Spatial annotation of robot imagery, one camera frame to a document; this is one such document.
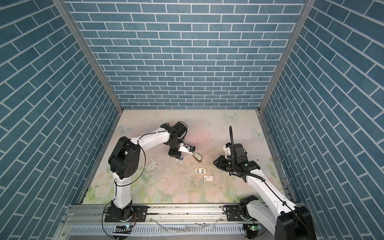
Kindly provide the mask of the beige stapler base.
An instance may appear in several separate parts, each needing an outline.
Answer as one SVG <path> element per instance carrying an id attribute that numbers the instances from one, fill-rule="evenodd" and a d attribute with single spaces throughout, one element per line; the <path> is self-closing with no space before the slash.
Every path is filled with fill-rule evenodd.
<path id="1" fill-rule="evenodd" d="M 198 153 L 193 153 L 193 158 L 198 162 L 198 163 L 201 163 L 202 162 L 202 156 Z"/>

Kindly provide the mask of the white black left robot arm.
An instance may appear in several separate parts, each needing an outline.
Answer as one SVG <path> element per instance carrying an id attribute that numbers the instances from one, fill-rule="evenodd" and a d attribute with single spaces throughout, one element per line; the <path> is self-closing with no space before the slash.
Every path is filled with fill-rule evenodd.
<path id="1" fill-rule="evenodd" d="M 109 157 L 108 163 L 113 173 L 115 197 L 110 203 L 109 210 L 115 219 L 126 222 L 132 218 L 131 185 L 136 181 L 132 177 L 139 169 L 140 154 L 157 145 L 168 146 L 169 156 L 183 160 L 183 153 L 193 154 L 196 147 L 185 144 L 188 127 L 184 122 L 174 126 L 162 124 L 157 130 L 136 138 L 121 137 Z"/>

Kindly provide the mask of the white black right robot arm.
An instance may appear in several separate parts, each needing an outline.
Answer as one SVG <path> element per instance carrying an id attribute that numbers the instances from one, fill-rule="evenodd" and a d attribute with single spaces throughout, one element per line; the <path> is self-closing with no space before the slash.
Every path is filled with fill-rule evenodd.
<path id="1" fill-rule="evenodd" d="M 248 196 L 239 203 L 241 216 L 259 221 L 276 240 L 316 240 L 316 231 L 310 211 L 288 200 L 265 176 L 255 161 L 249 161 L 242 144 L 227 143 L 224 156 L 214 165 L 231 176 L 244 180 L 261 199 Z"/>

